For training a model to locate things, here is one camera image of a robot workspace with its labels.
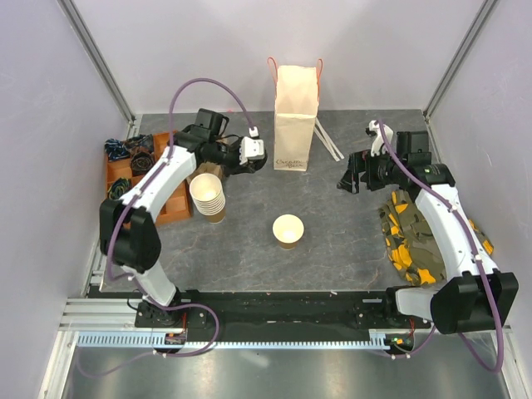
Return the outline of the brown paper coffee cup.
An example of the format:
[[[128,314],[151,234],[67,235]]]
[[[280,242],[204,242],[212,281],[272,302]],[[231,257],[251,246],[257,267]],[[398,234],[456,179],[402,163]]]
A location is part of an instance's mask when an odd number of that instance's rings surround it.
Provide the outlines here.
[[[303,237],[304,224],[296,215],[283,214],[273,222],[273,235],[278,241],[278,245],[286,250],[297,246],[298,241]]]

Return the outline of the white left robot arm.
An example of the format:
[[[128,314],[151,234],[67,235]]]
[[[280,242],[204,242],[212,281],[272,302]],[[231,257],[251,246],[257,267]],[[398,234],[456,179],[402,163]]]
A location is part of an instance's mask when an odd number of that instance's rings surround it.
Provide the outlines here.
[[[155,222],[178,186],[205,162],[222,165],[232,174],[260,170],[267,152],[256,126],[232,144],[224,143],[228,117],[199,109],[195,122],[174,131],[155,165],[119,199],[106,199],[99,210],[100,246],[106,256],[106,271],[119,266],[138,284],[153,303],[154,318],[173,327],[182,318],[182,307],[174,301],[177,287],[160,264],[161,242]]]

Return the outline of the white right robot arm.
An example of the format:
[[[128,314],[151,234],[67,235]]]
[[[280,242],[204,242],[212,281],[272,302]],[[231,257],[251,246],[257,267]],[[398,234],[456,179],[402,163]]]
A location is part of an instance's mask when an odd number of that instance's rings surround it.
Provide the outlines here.
[[[477,238],[452,173],[432,160],[427,132],[395,133],[371,121],[366,133],[373,138],[371,148],[350,154],[338,188],[352,194],[361,185],[371,191],[388,185],[403,190],[411,203],[394,192],[394,214],[383,229],[398,230],[400,216],[418,210],[428,224],[419,236],[435,240],[444,267],[440,276],[446,281],[434,288],[437,273],[419,268],[419,286],[387,290],[388,301],[380,308],[382,321],[396,328],[410,316],[423,318],[443,334],[502,328],[519,289],[517,278],[502,273]]]

